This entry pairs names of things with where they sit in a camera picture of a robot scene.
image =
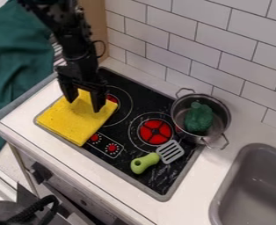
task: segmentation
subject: green vegetable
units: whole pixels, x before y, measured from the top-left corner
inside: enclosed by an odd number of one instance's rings
[[[135,174],[142,174],[149,166],[159,163],[160,156],[156,152],[140,158],[135,158],[131,162],[131,170]]]
[[[193,134],[205,133],[213,124],[214,115],[208,105],[192,102],[191,109],[185,116],[185,129]]]

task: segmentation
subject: white countertop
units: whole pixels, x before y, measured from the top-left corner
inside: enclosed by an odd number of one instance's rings
[[[103,66],[174,97],[179,87],[107,59]],[[82,190],[92,192],[136,224],[210,225],[208,209],[239,149],[261,142],[276,148],[276,129],[247,118],[235,105],[223,151],[205,149],[167,202],[159,202],[33,124],[34,117],[61,96],[56,80],[0,121],[0,134],[52,168],[64,172]]]

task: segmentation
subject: silver pot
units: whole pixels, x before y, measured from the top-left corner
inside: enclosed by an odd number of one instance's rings
[[[181,91],[191,91],[192,94],[180,97],[179,93]],[[212,96],[206,94],[196,94],[193,89],[182,88],[176,93],[176,96],[178,99],[171,107],[171,117],[176,125],[177,133],[189,142],[206,145],[209,149],[225,149],[229,145],[229,140],[224,132],[229,127],[231,121],[231,114],[228,107],[225,106],[220,100],[213,98]],[[184,126],[185,116],[191,108],[191,103],[195,101],[208,105],[214,113],[213,125],[203,136],[187,132]],[[221,137],[224,138],[225,143],[220,147],[213,147],[212,143]]]

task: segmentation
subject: sink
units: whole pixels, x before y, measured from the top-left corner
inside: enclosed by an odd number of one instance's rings
[[[211,202],[213,225],[276,225],[276,149],[251,144],[238,154]]]

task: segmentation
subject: black stovetop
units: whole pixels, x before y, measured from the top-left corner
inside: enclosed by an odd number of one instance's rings
[[[195,152],[199,152],[194,143],[181,140],[175,133],[170,116],[174,100],[109,70],[99,72],[110,84],[109,99],[118,102],[119,108],[83,148],[127,182],[159,200],[167,200],[187,173],[187,164],[192,164],[198,155]],[[155,152],[170,139],[180,143],[184,156],[169,165],[160,161],[141,175],[131,171],[133,159]]]

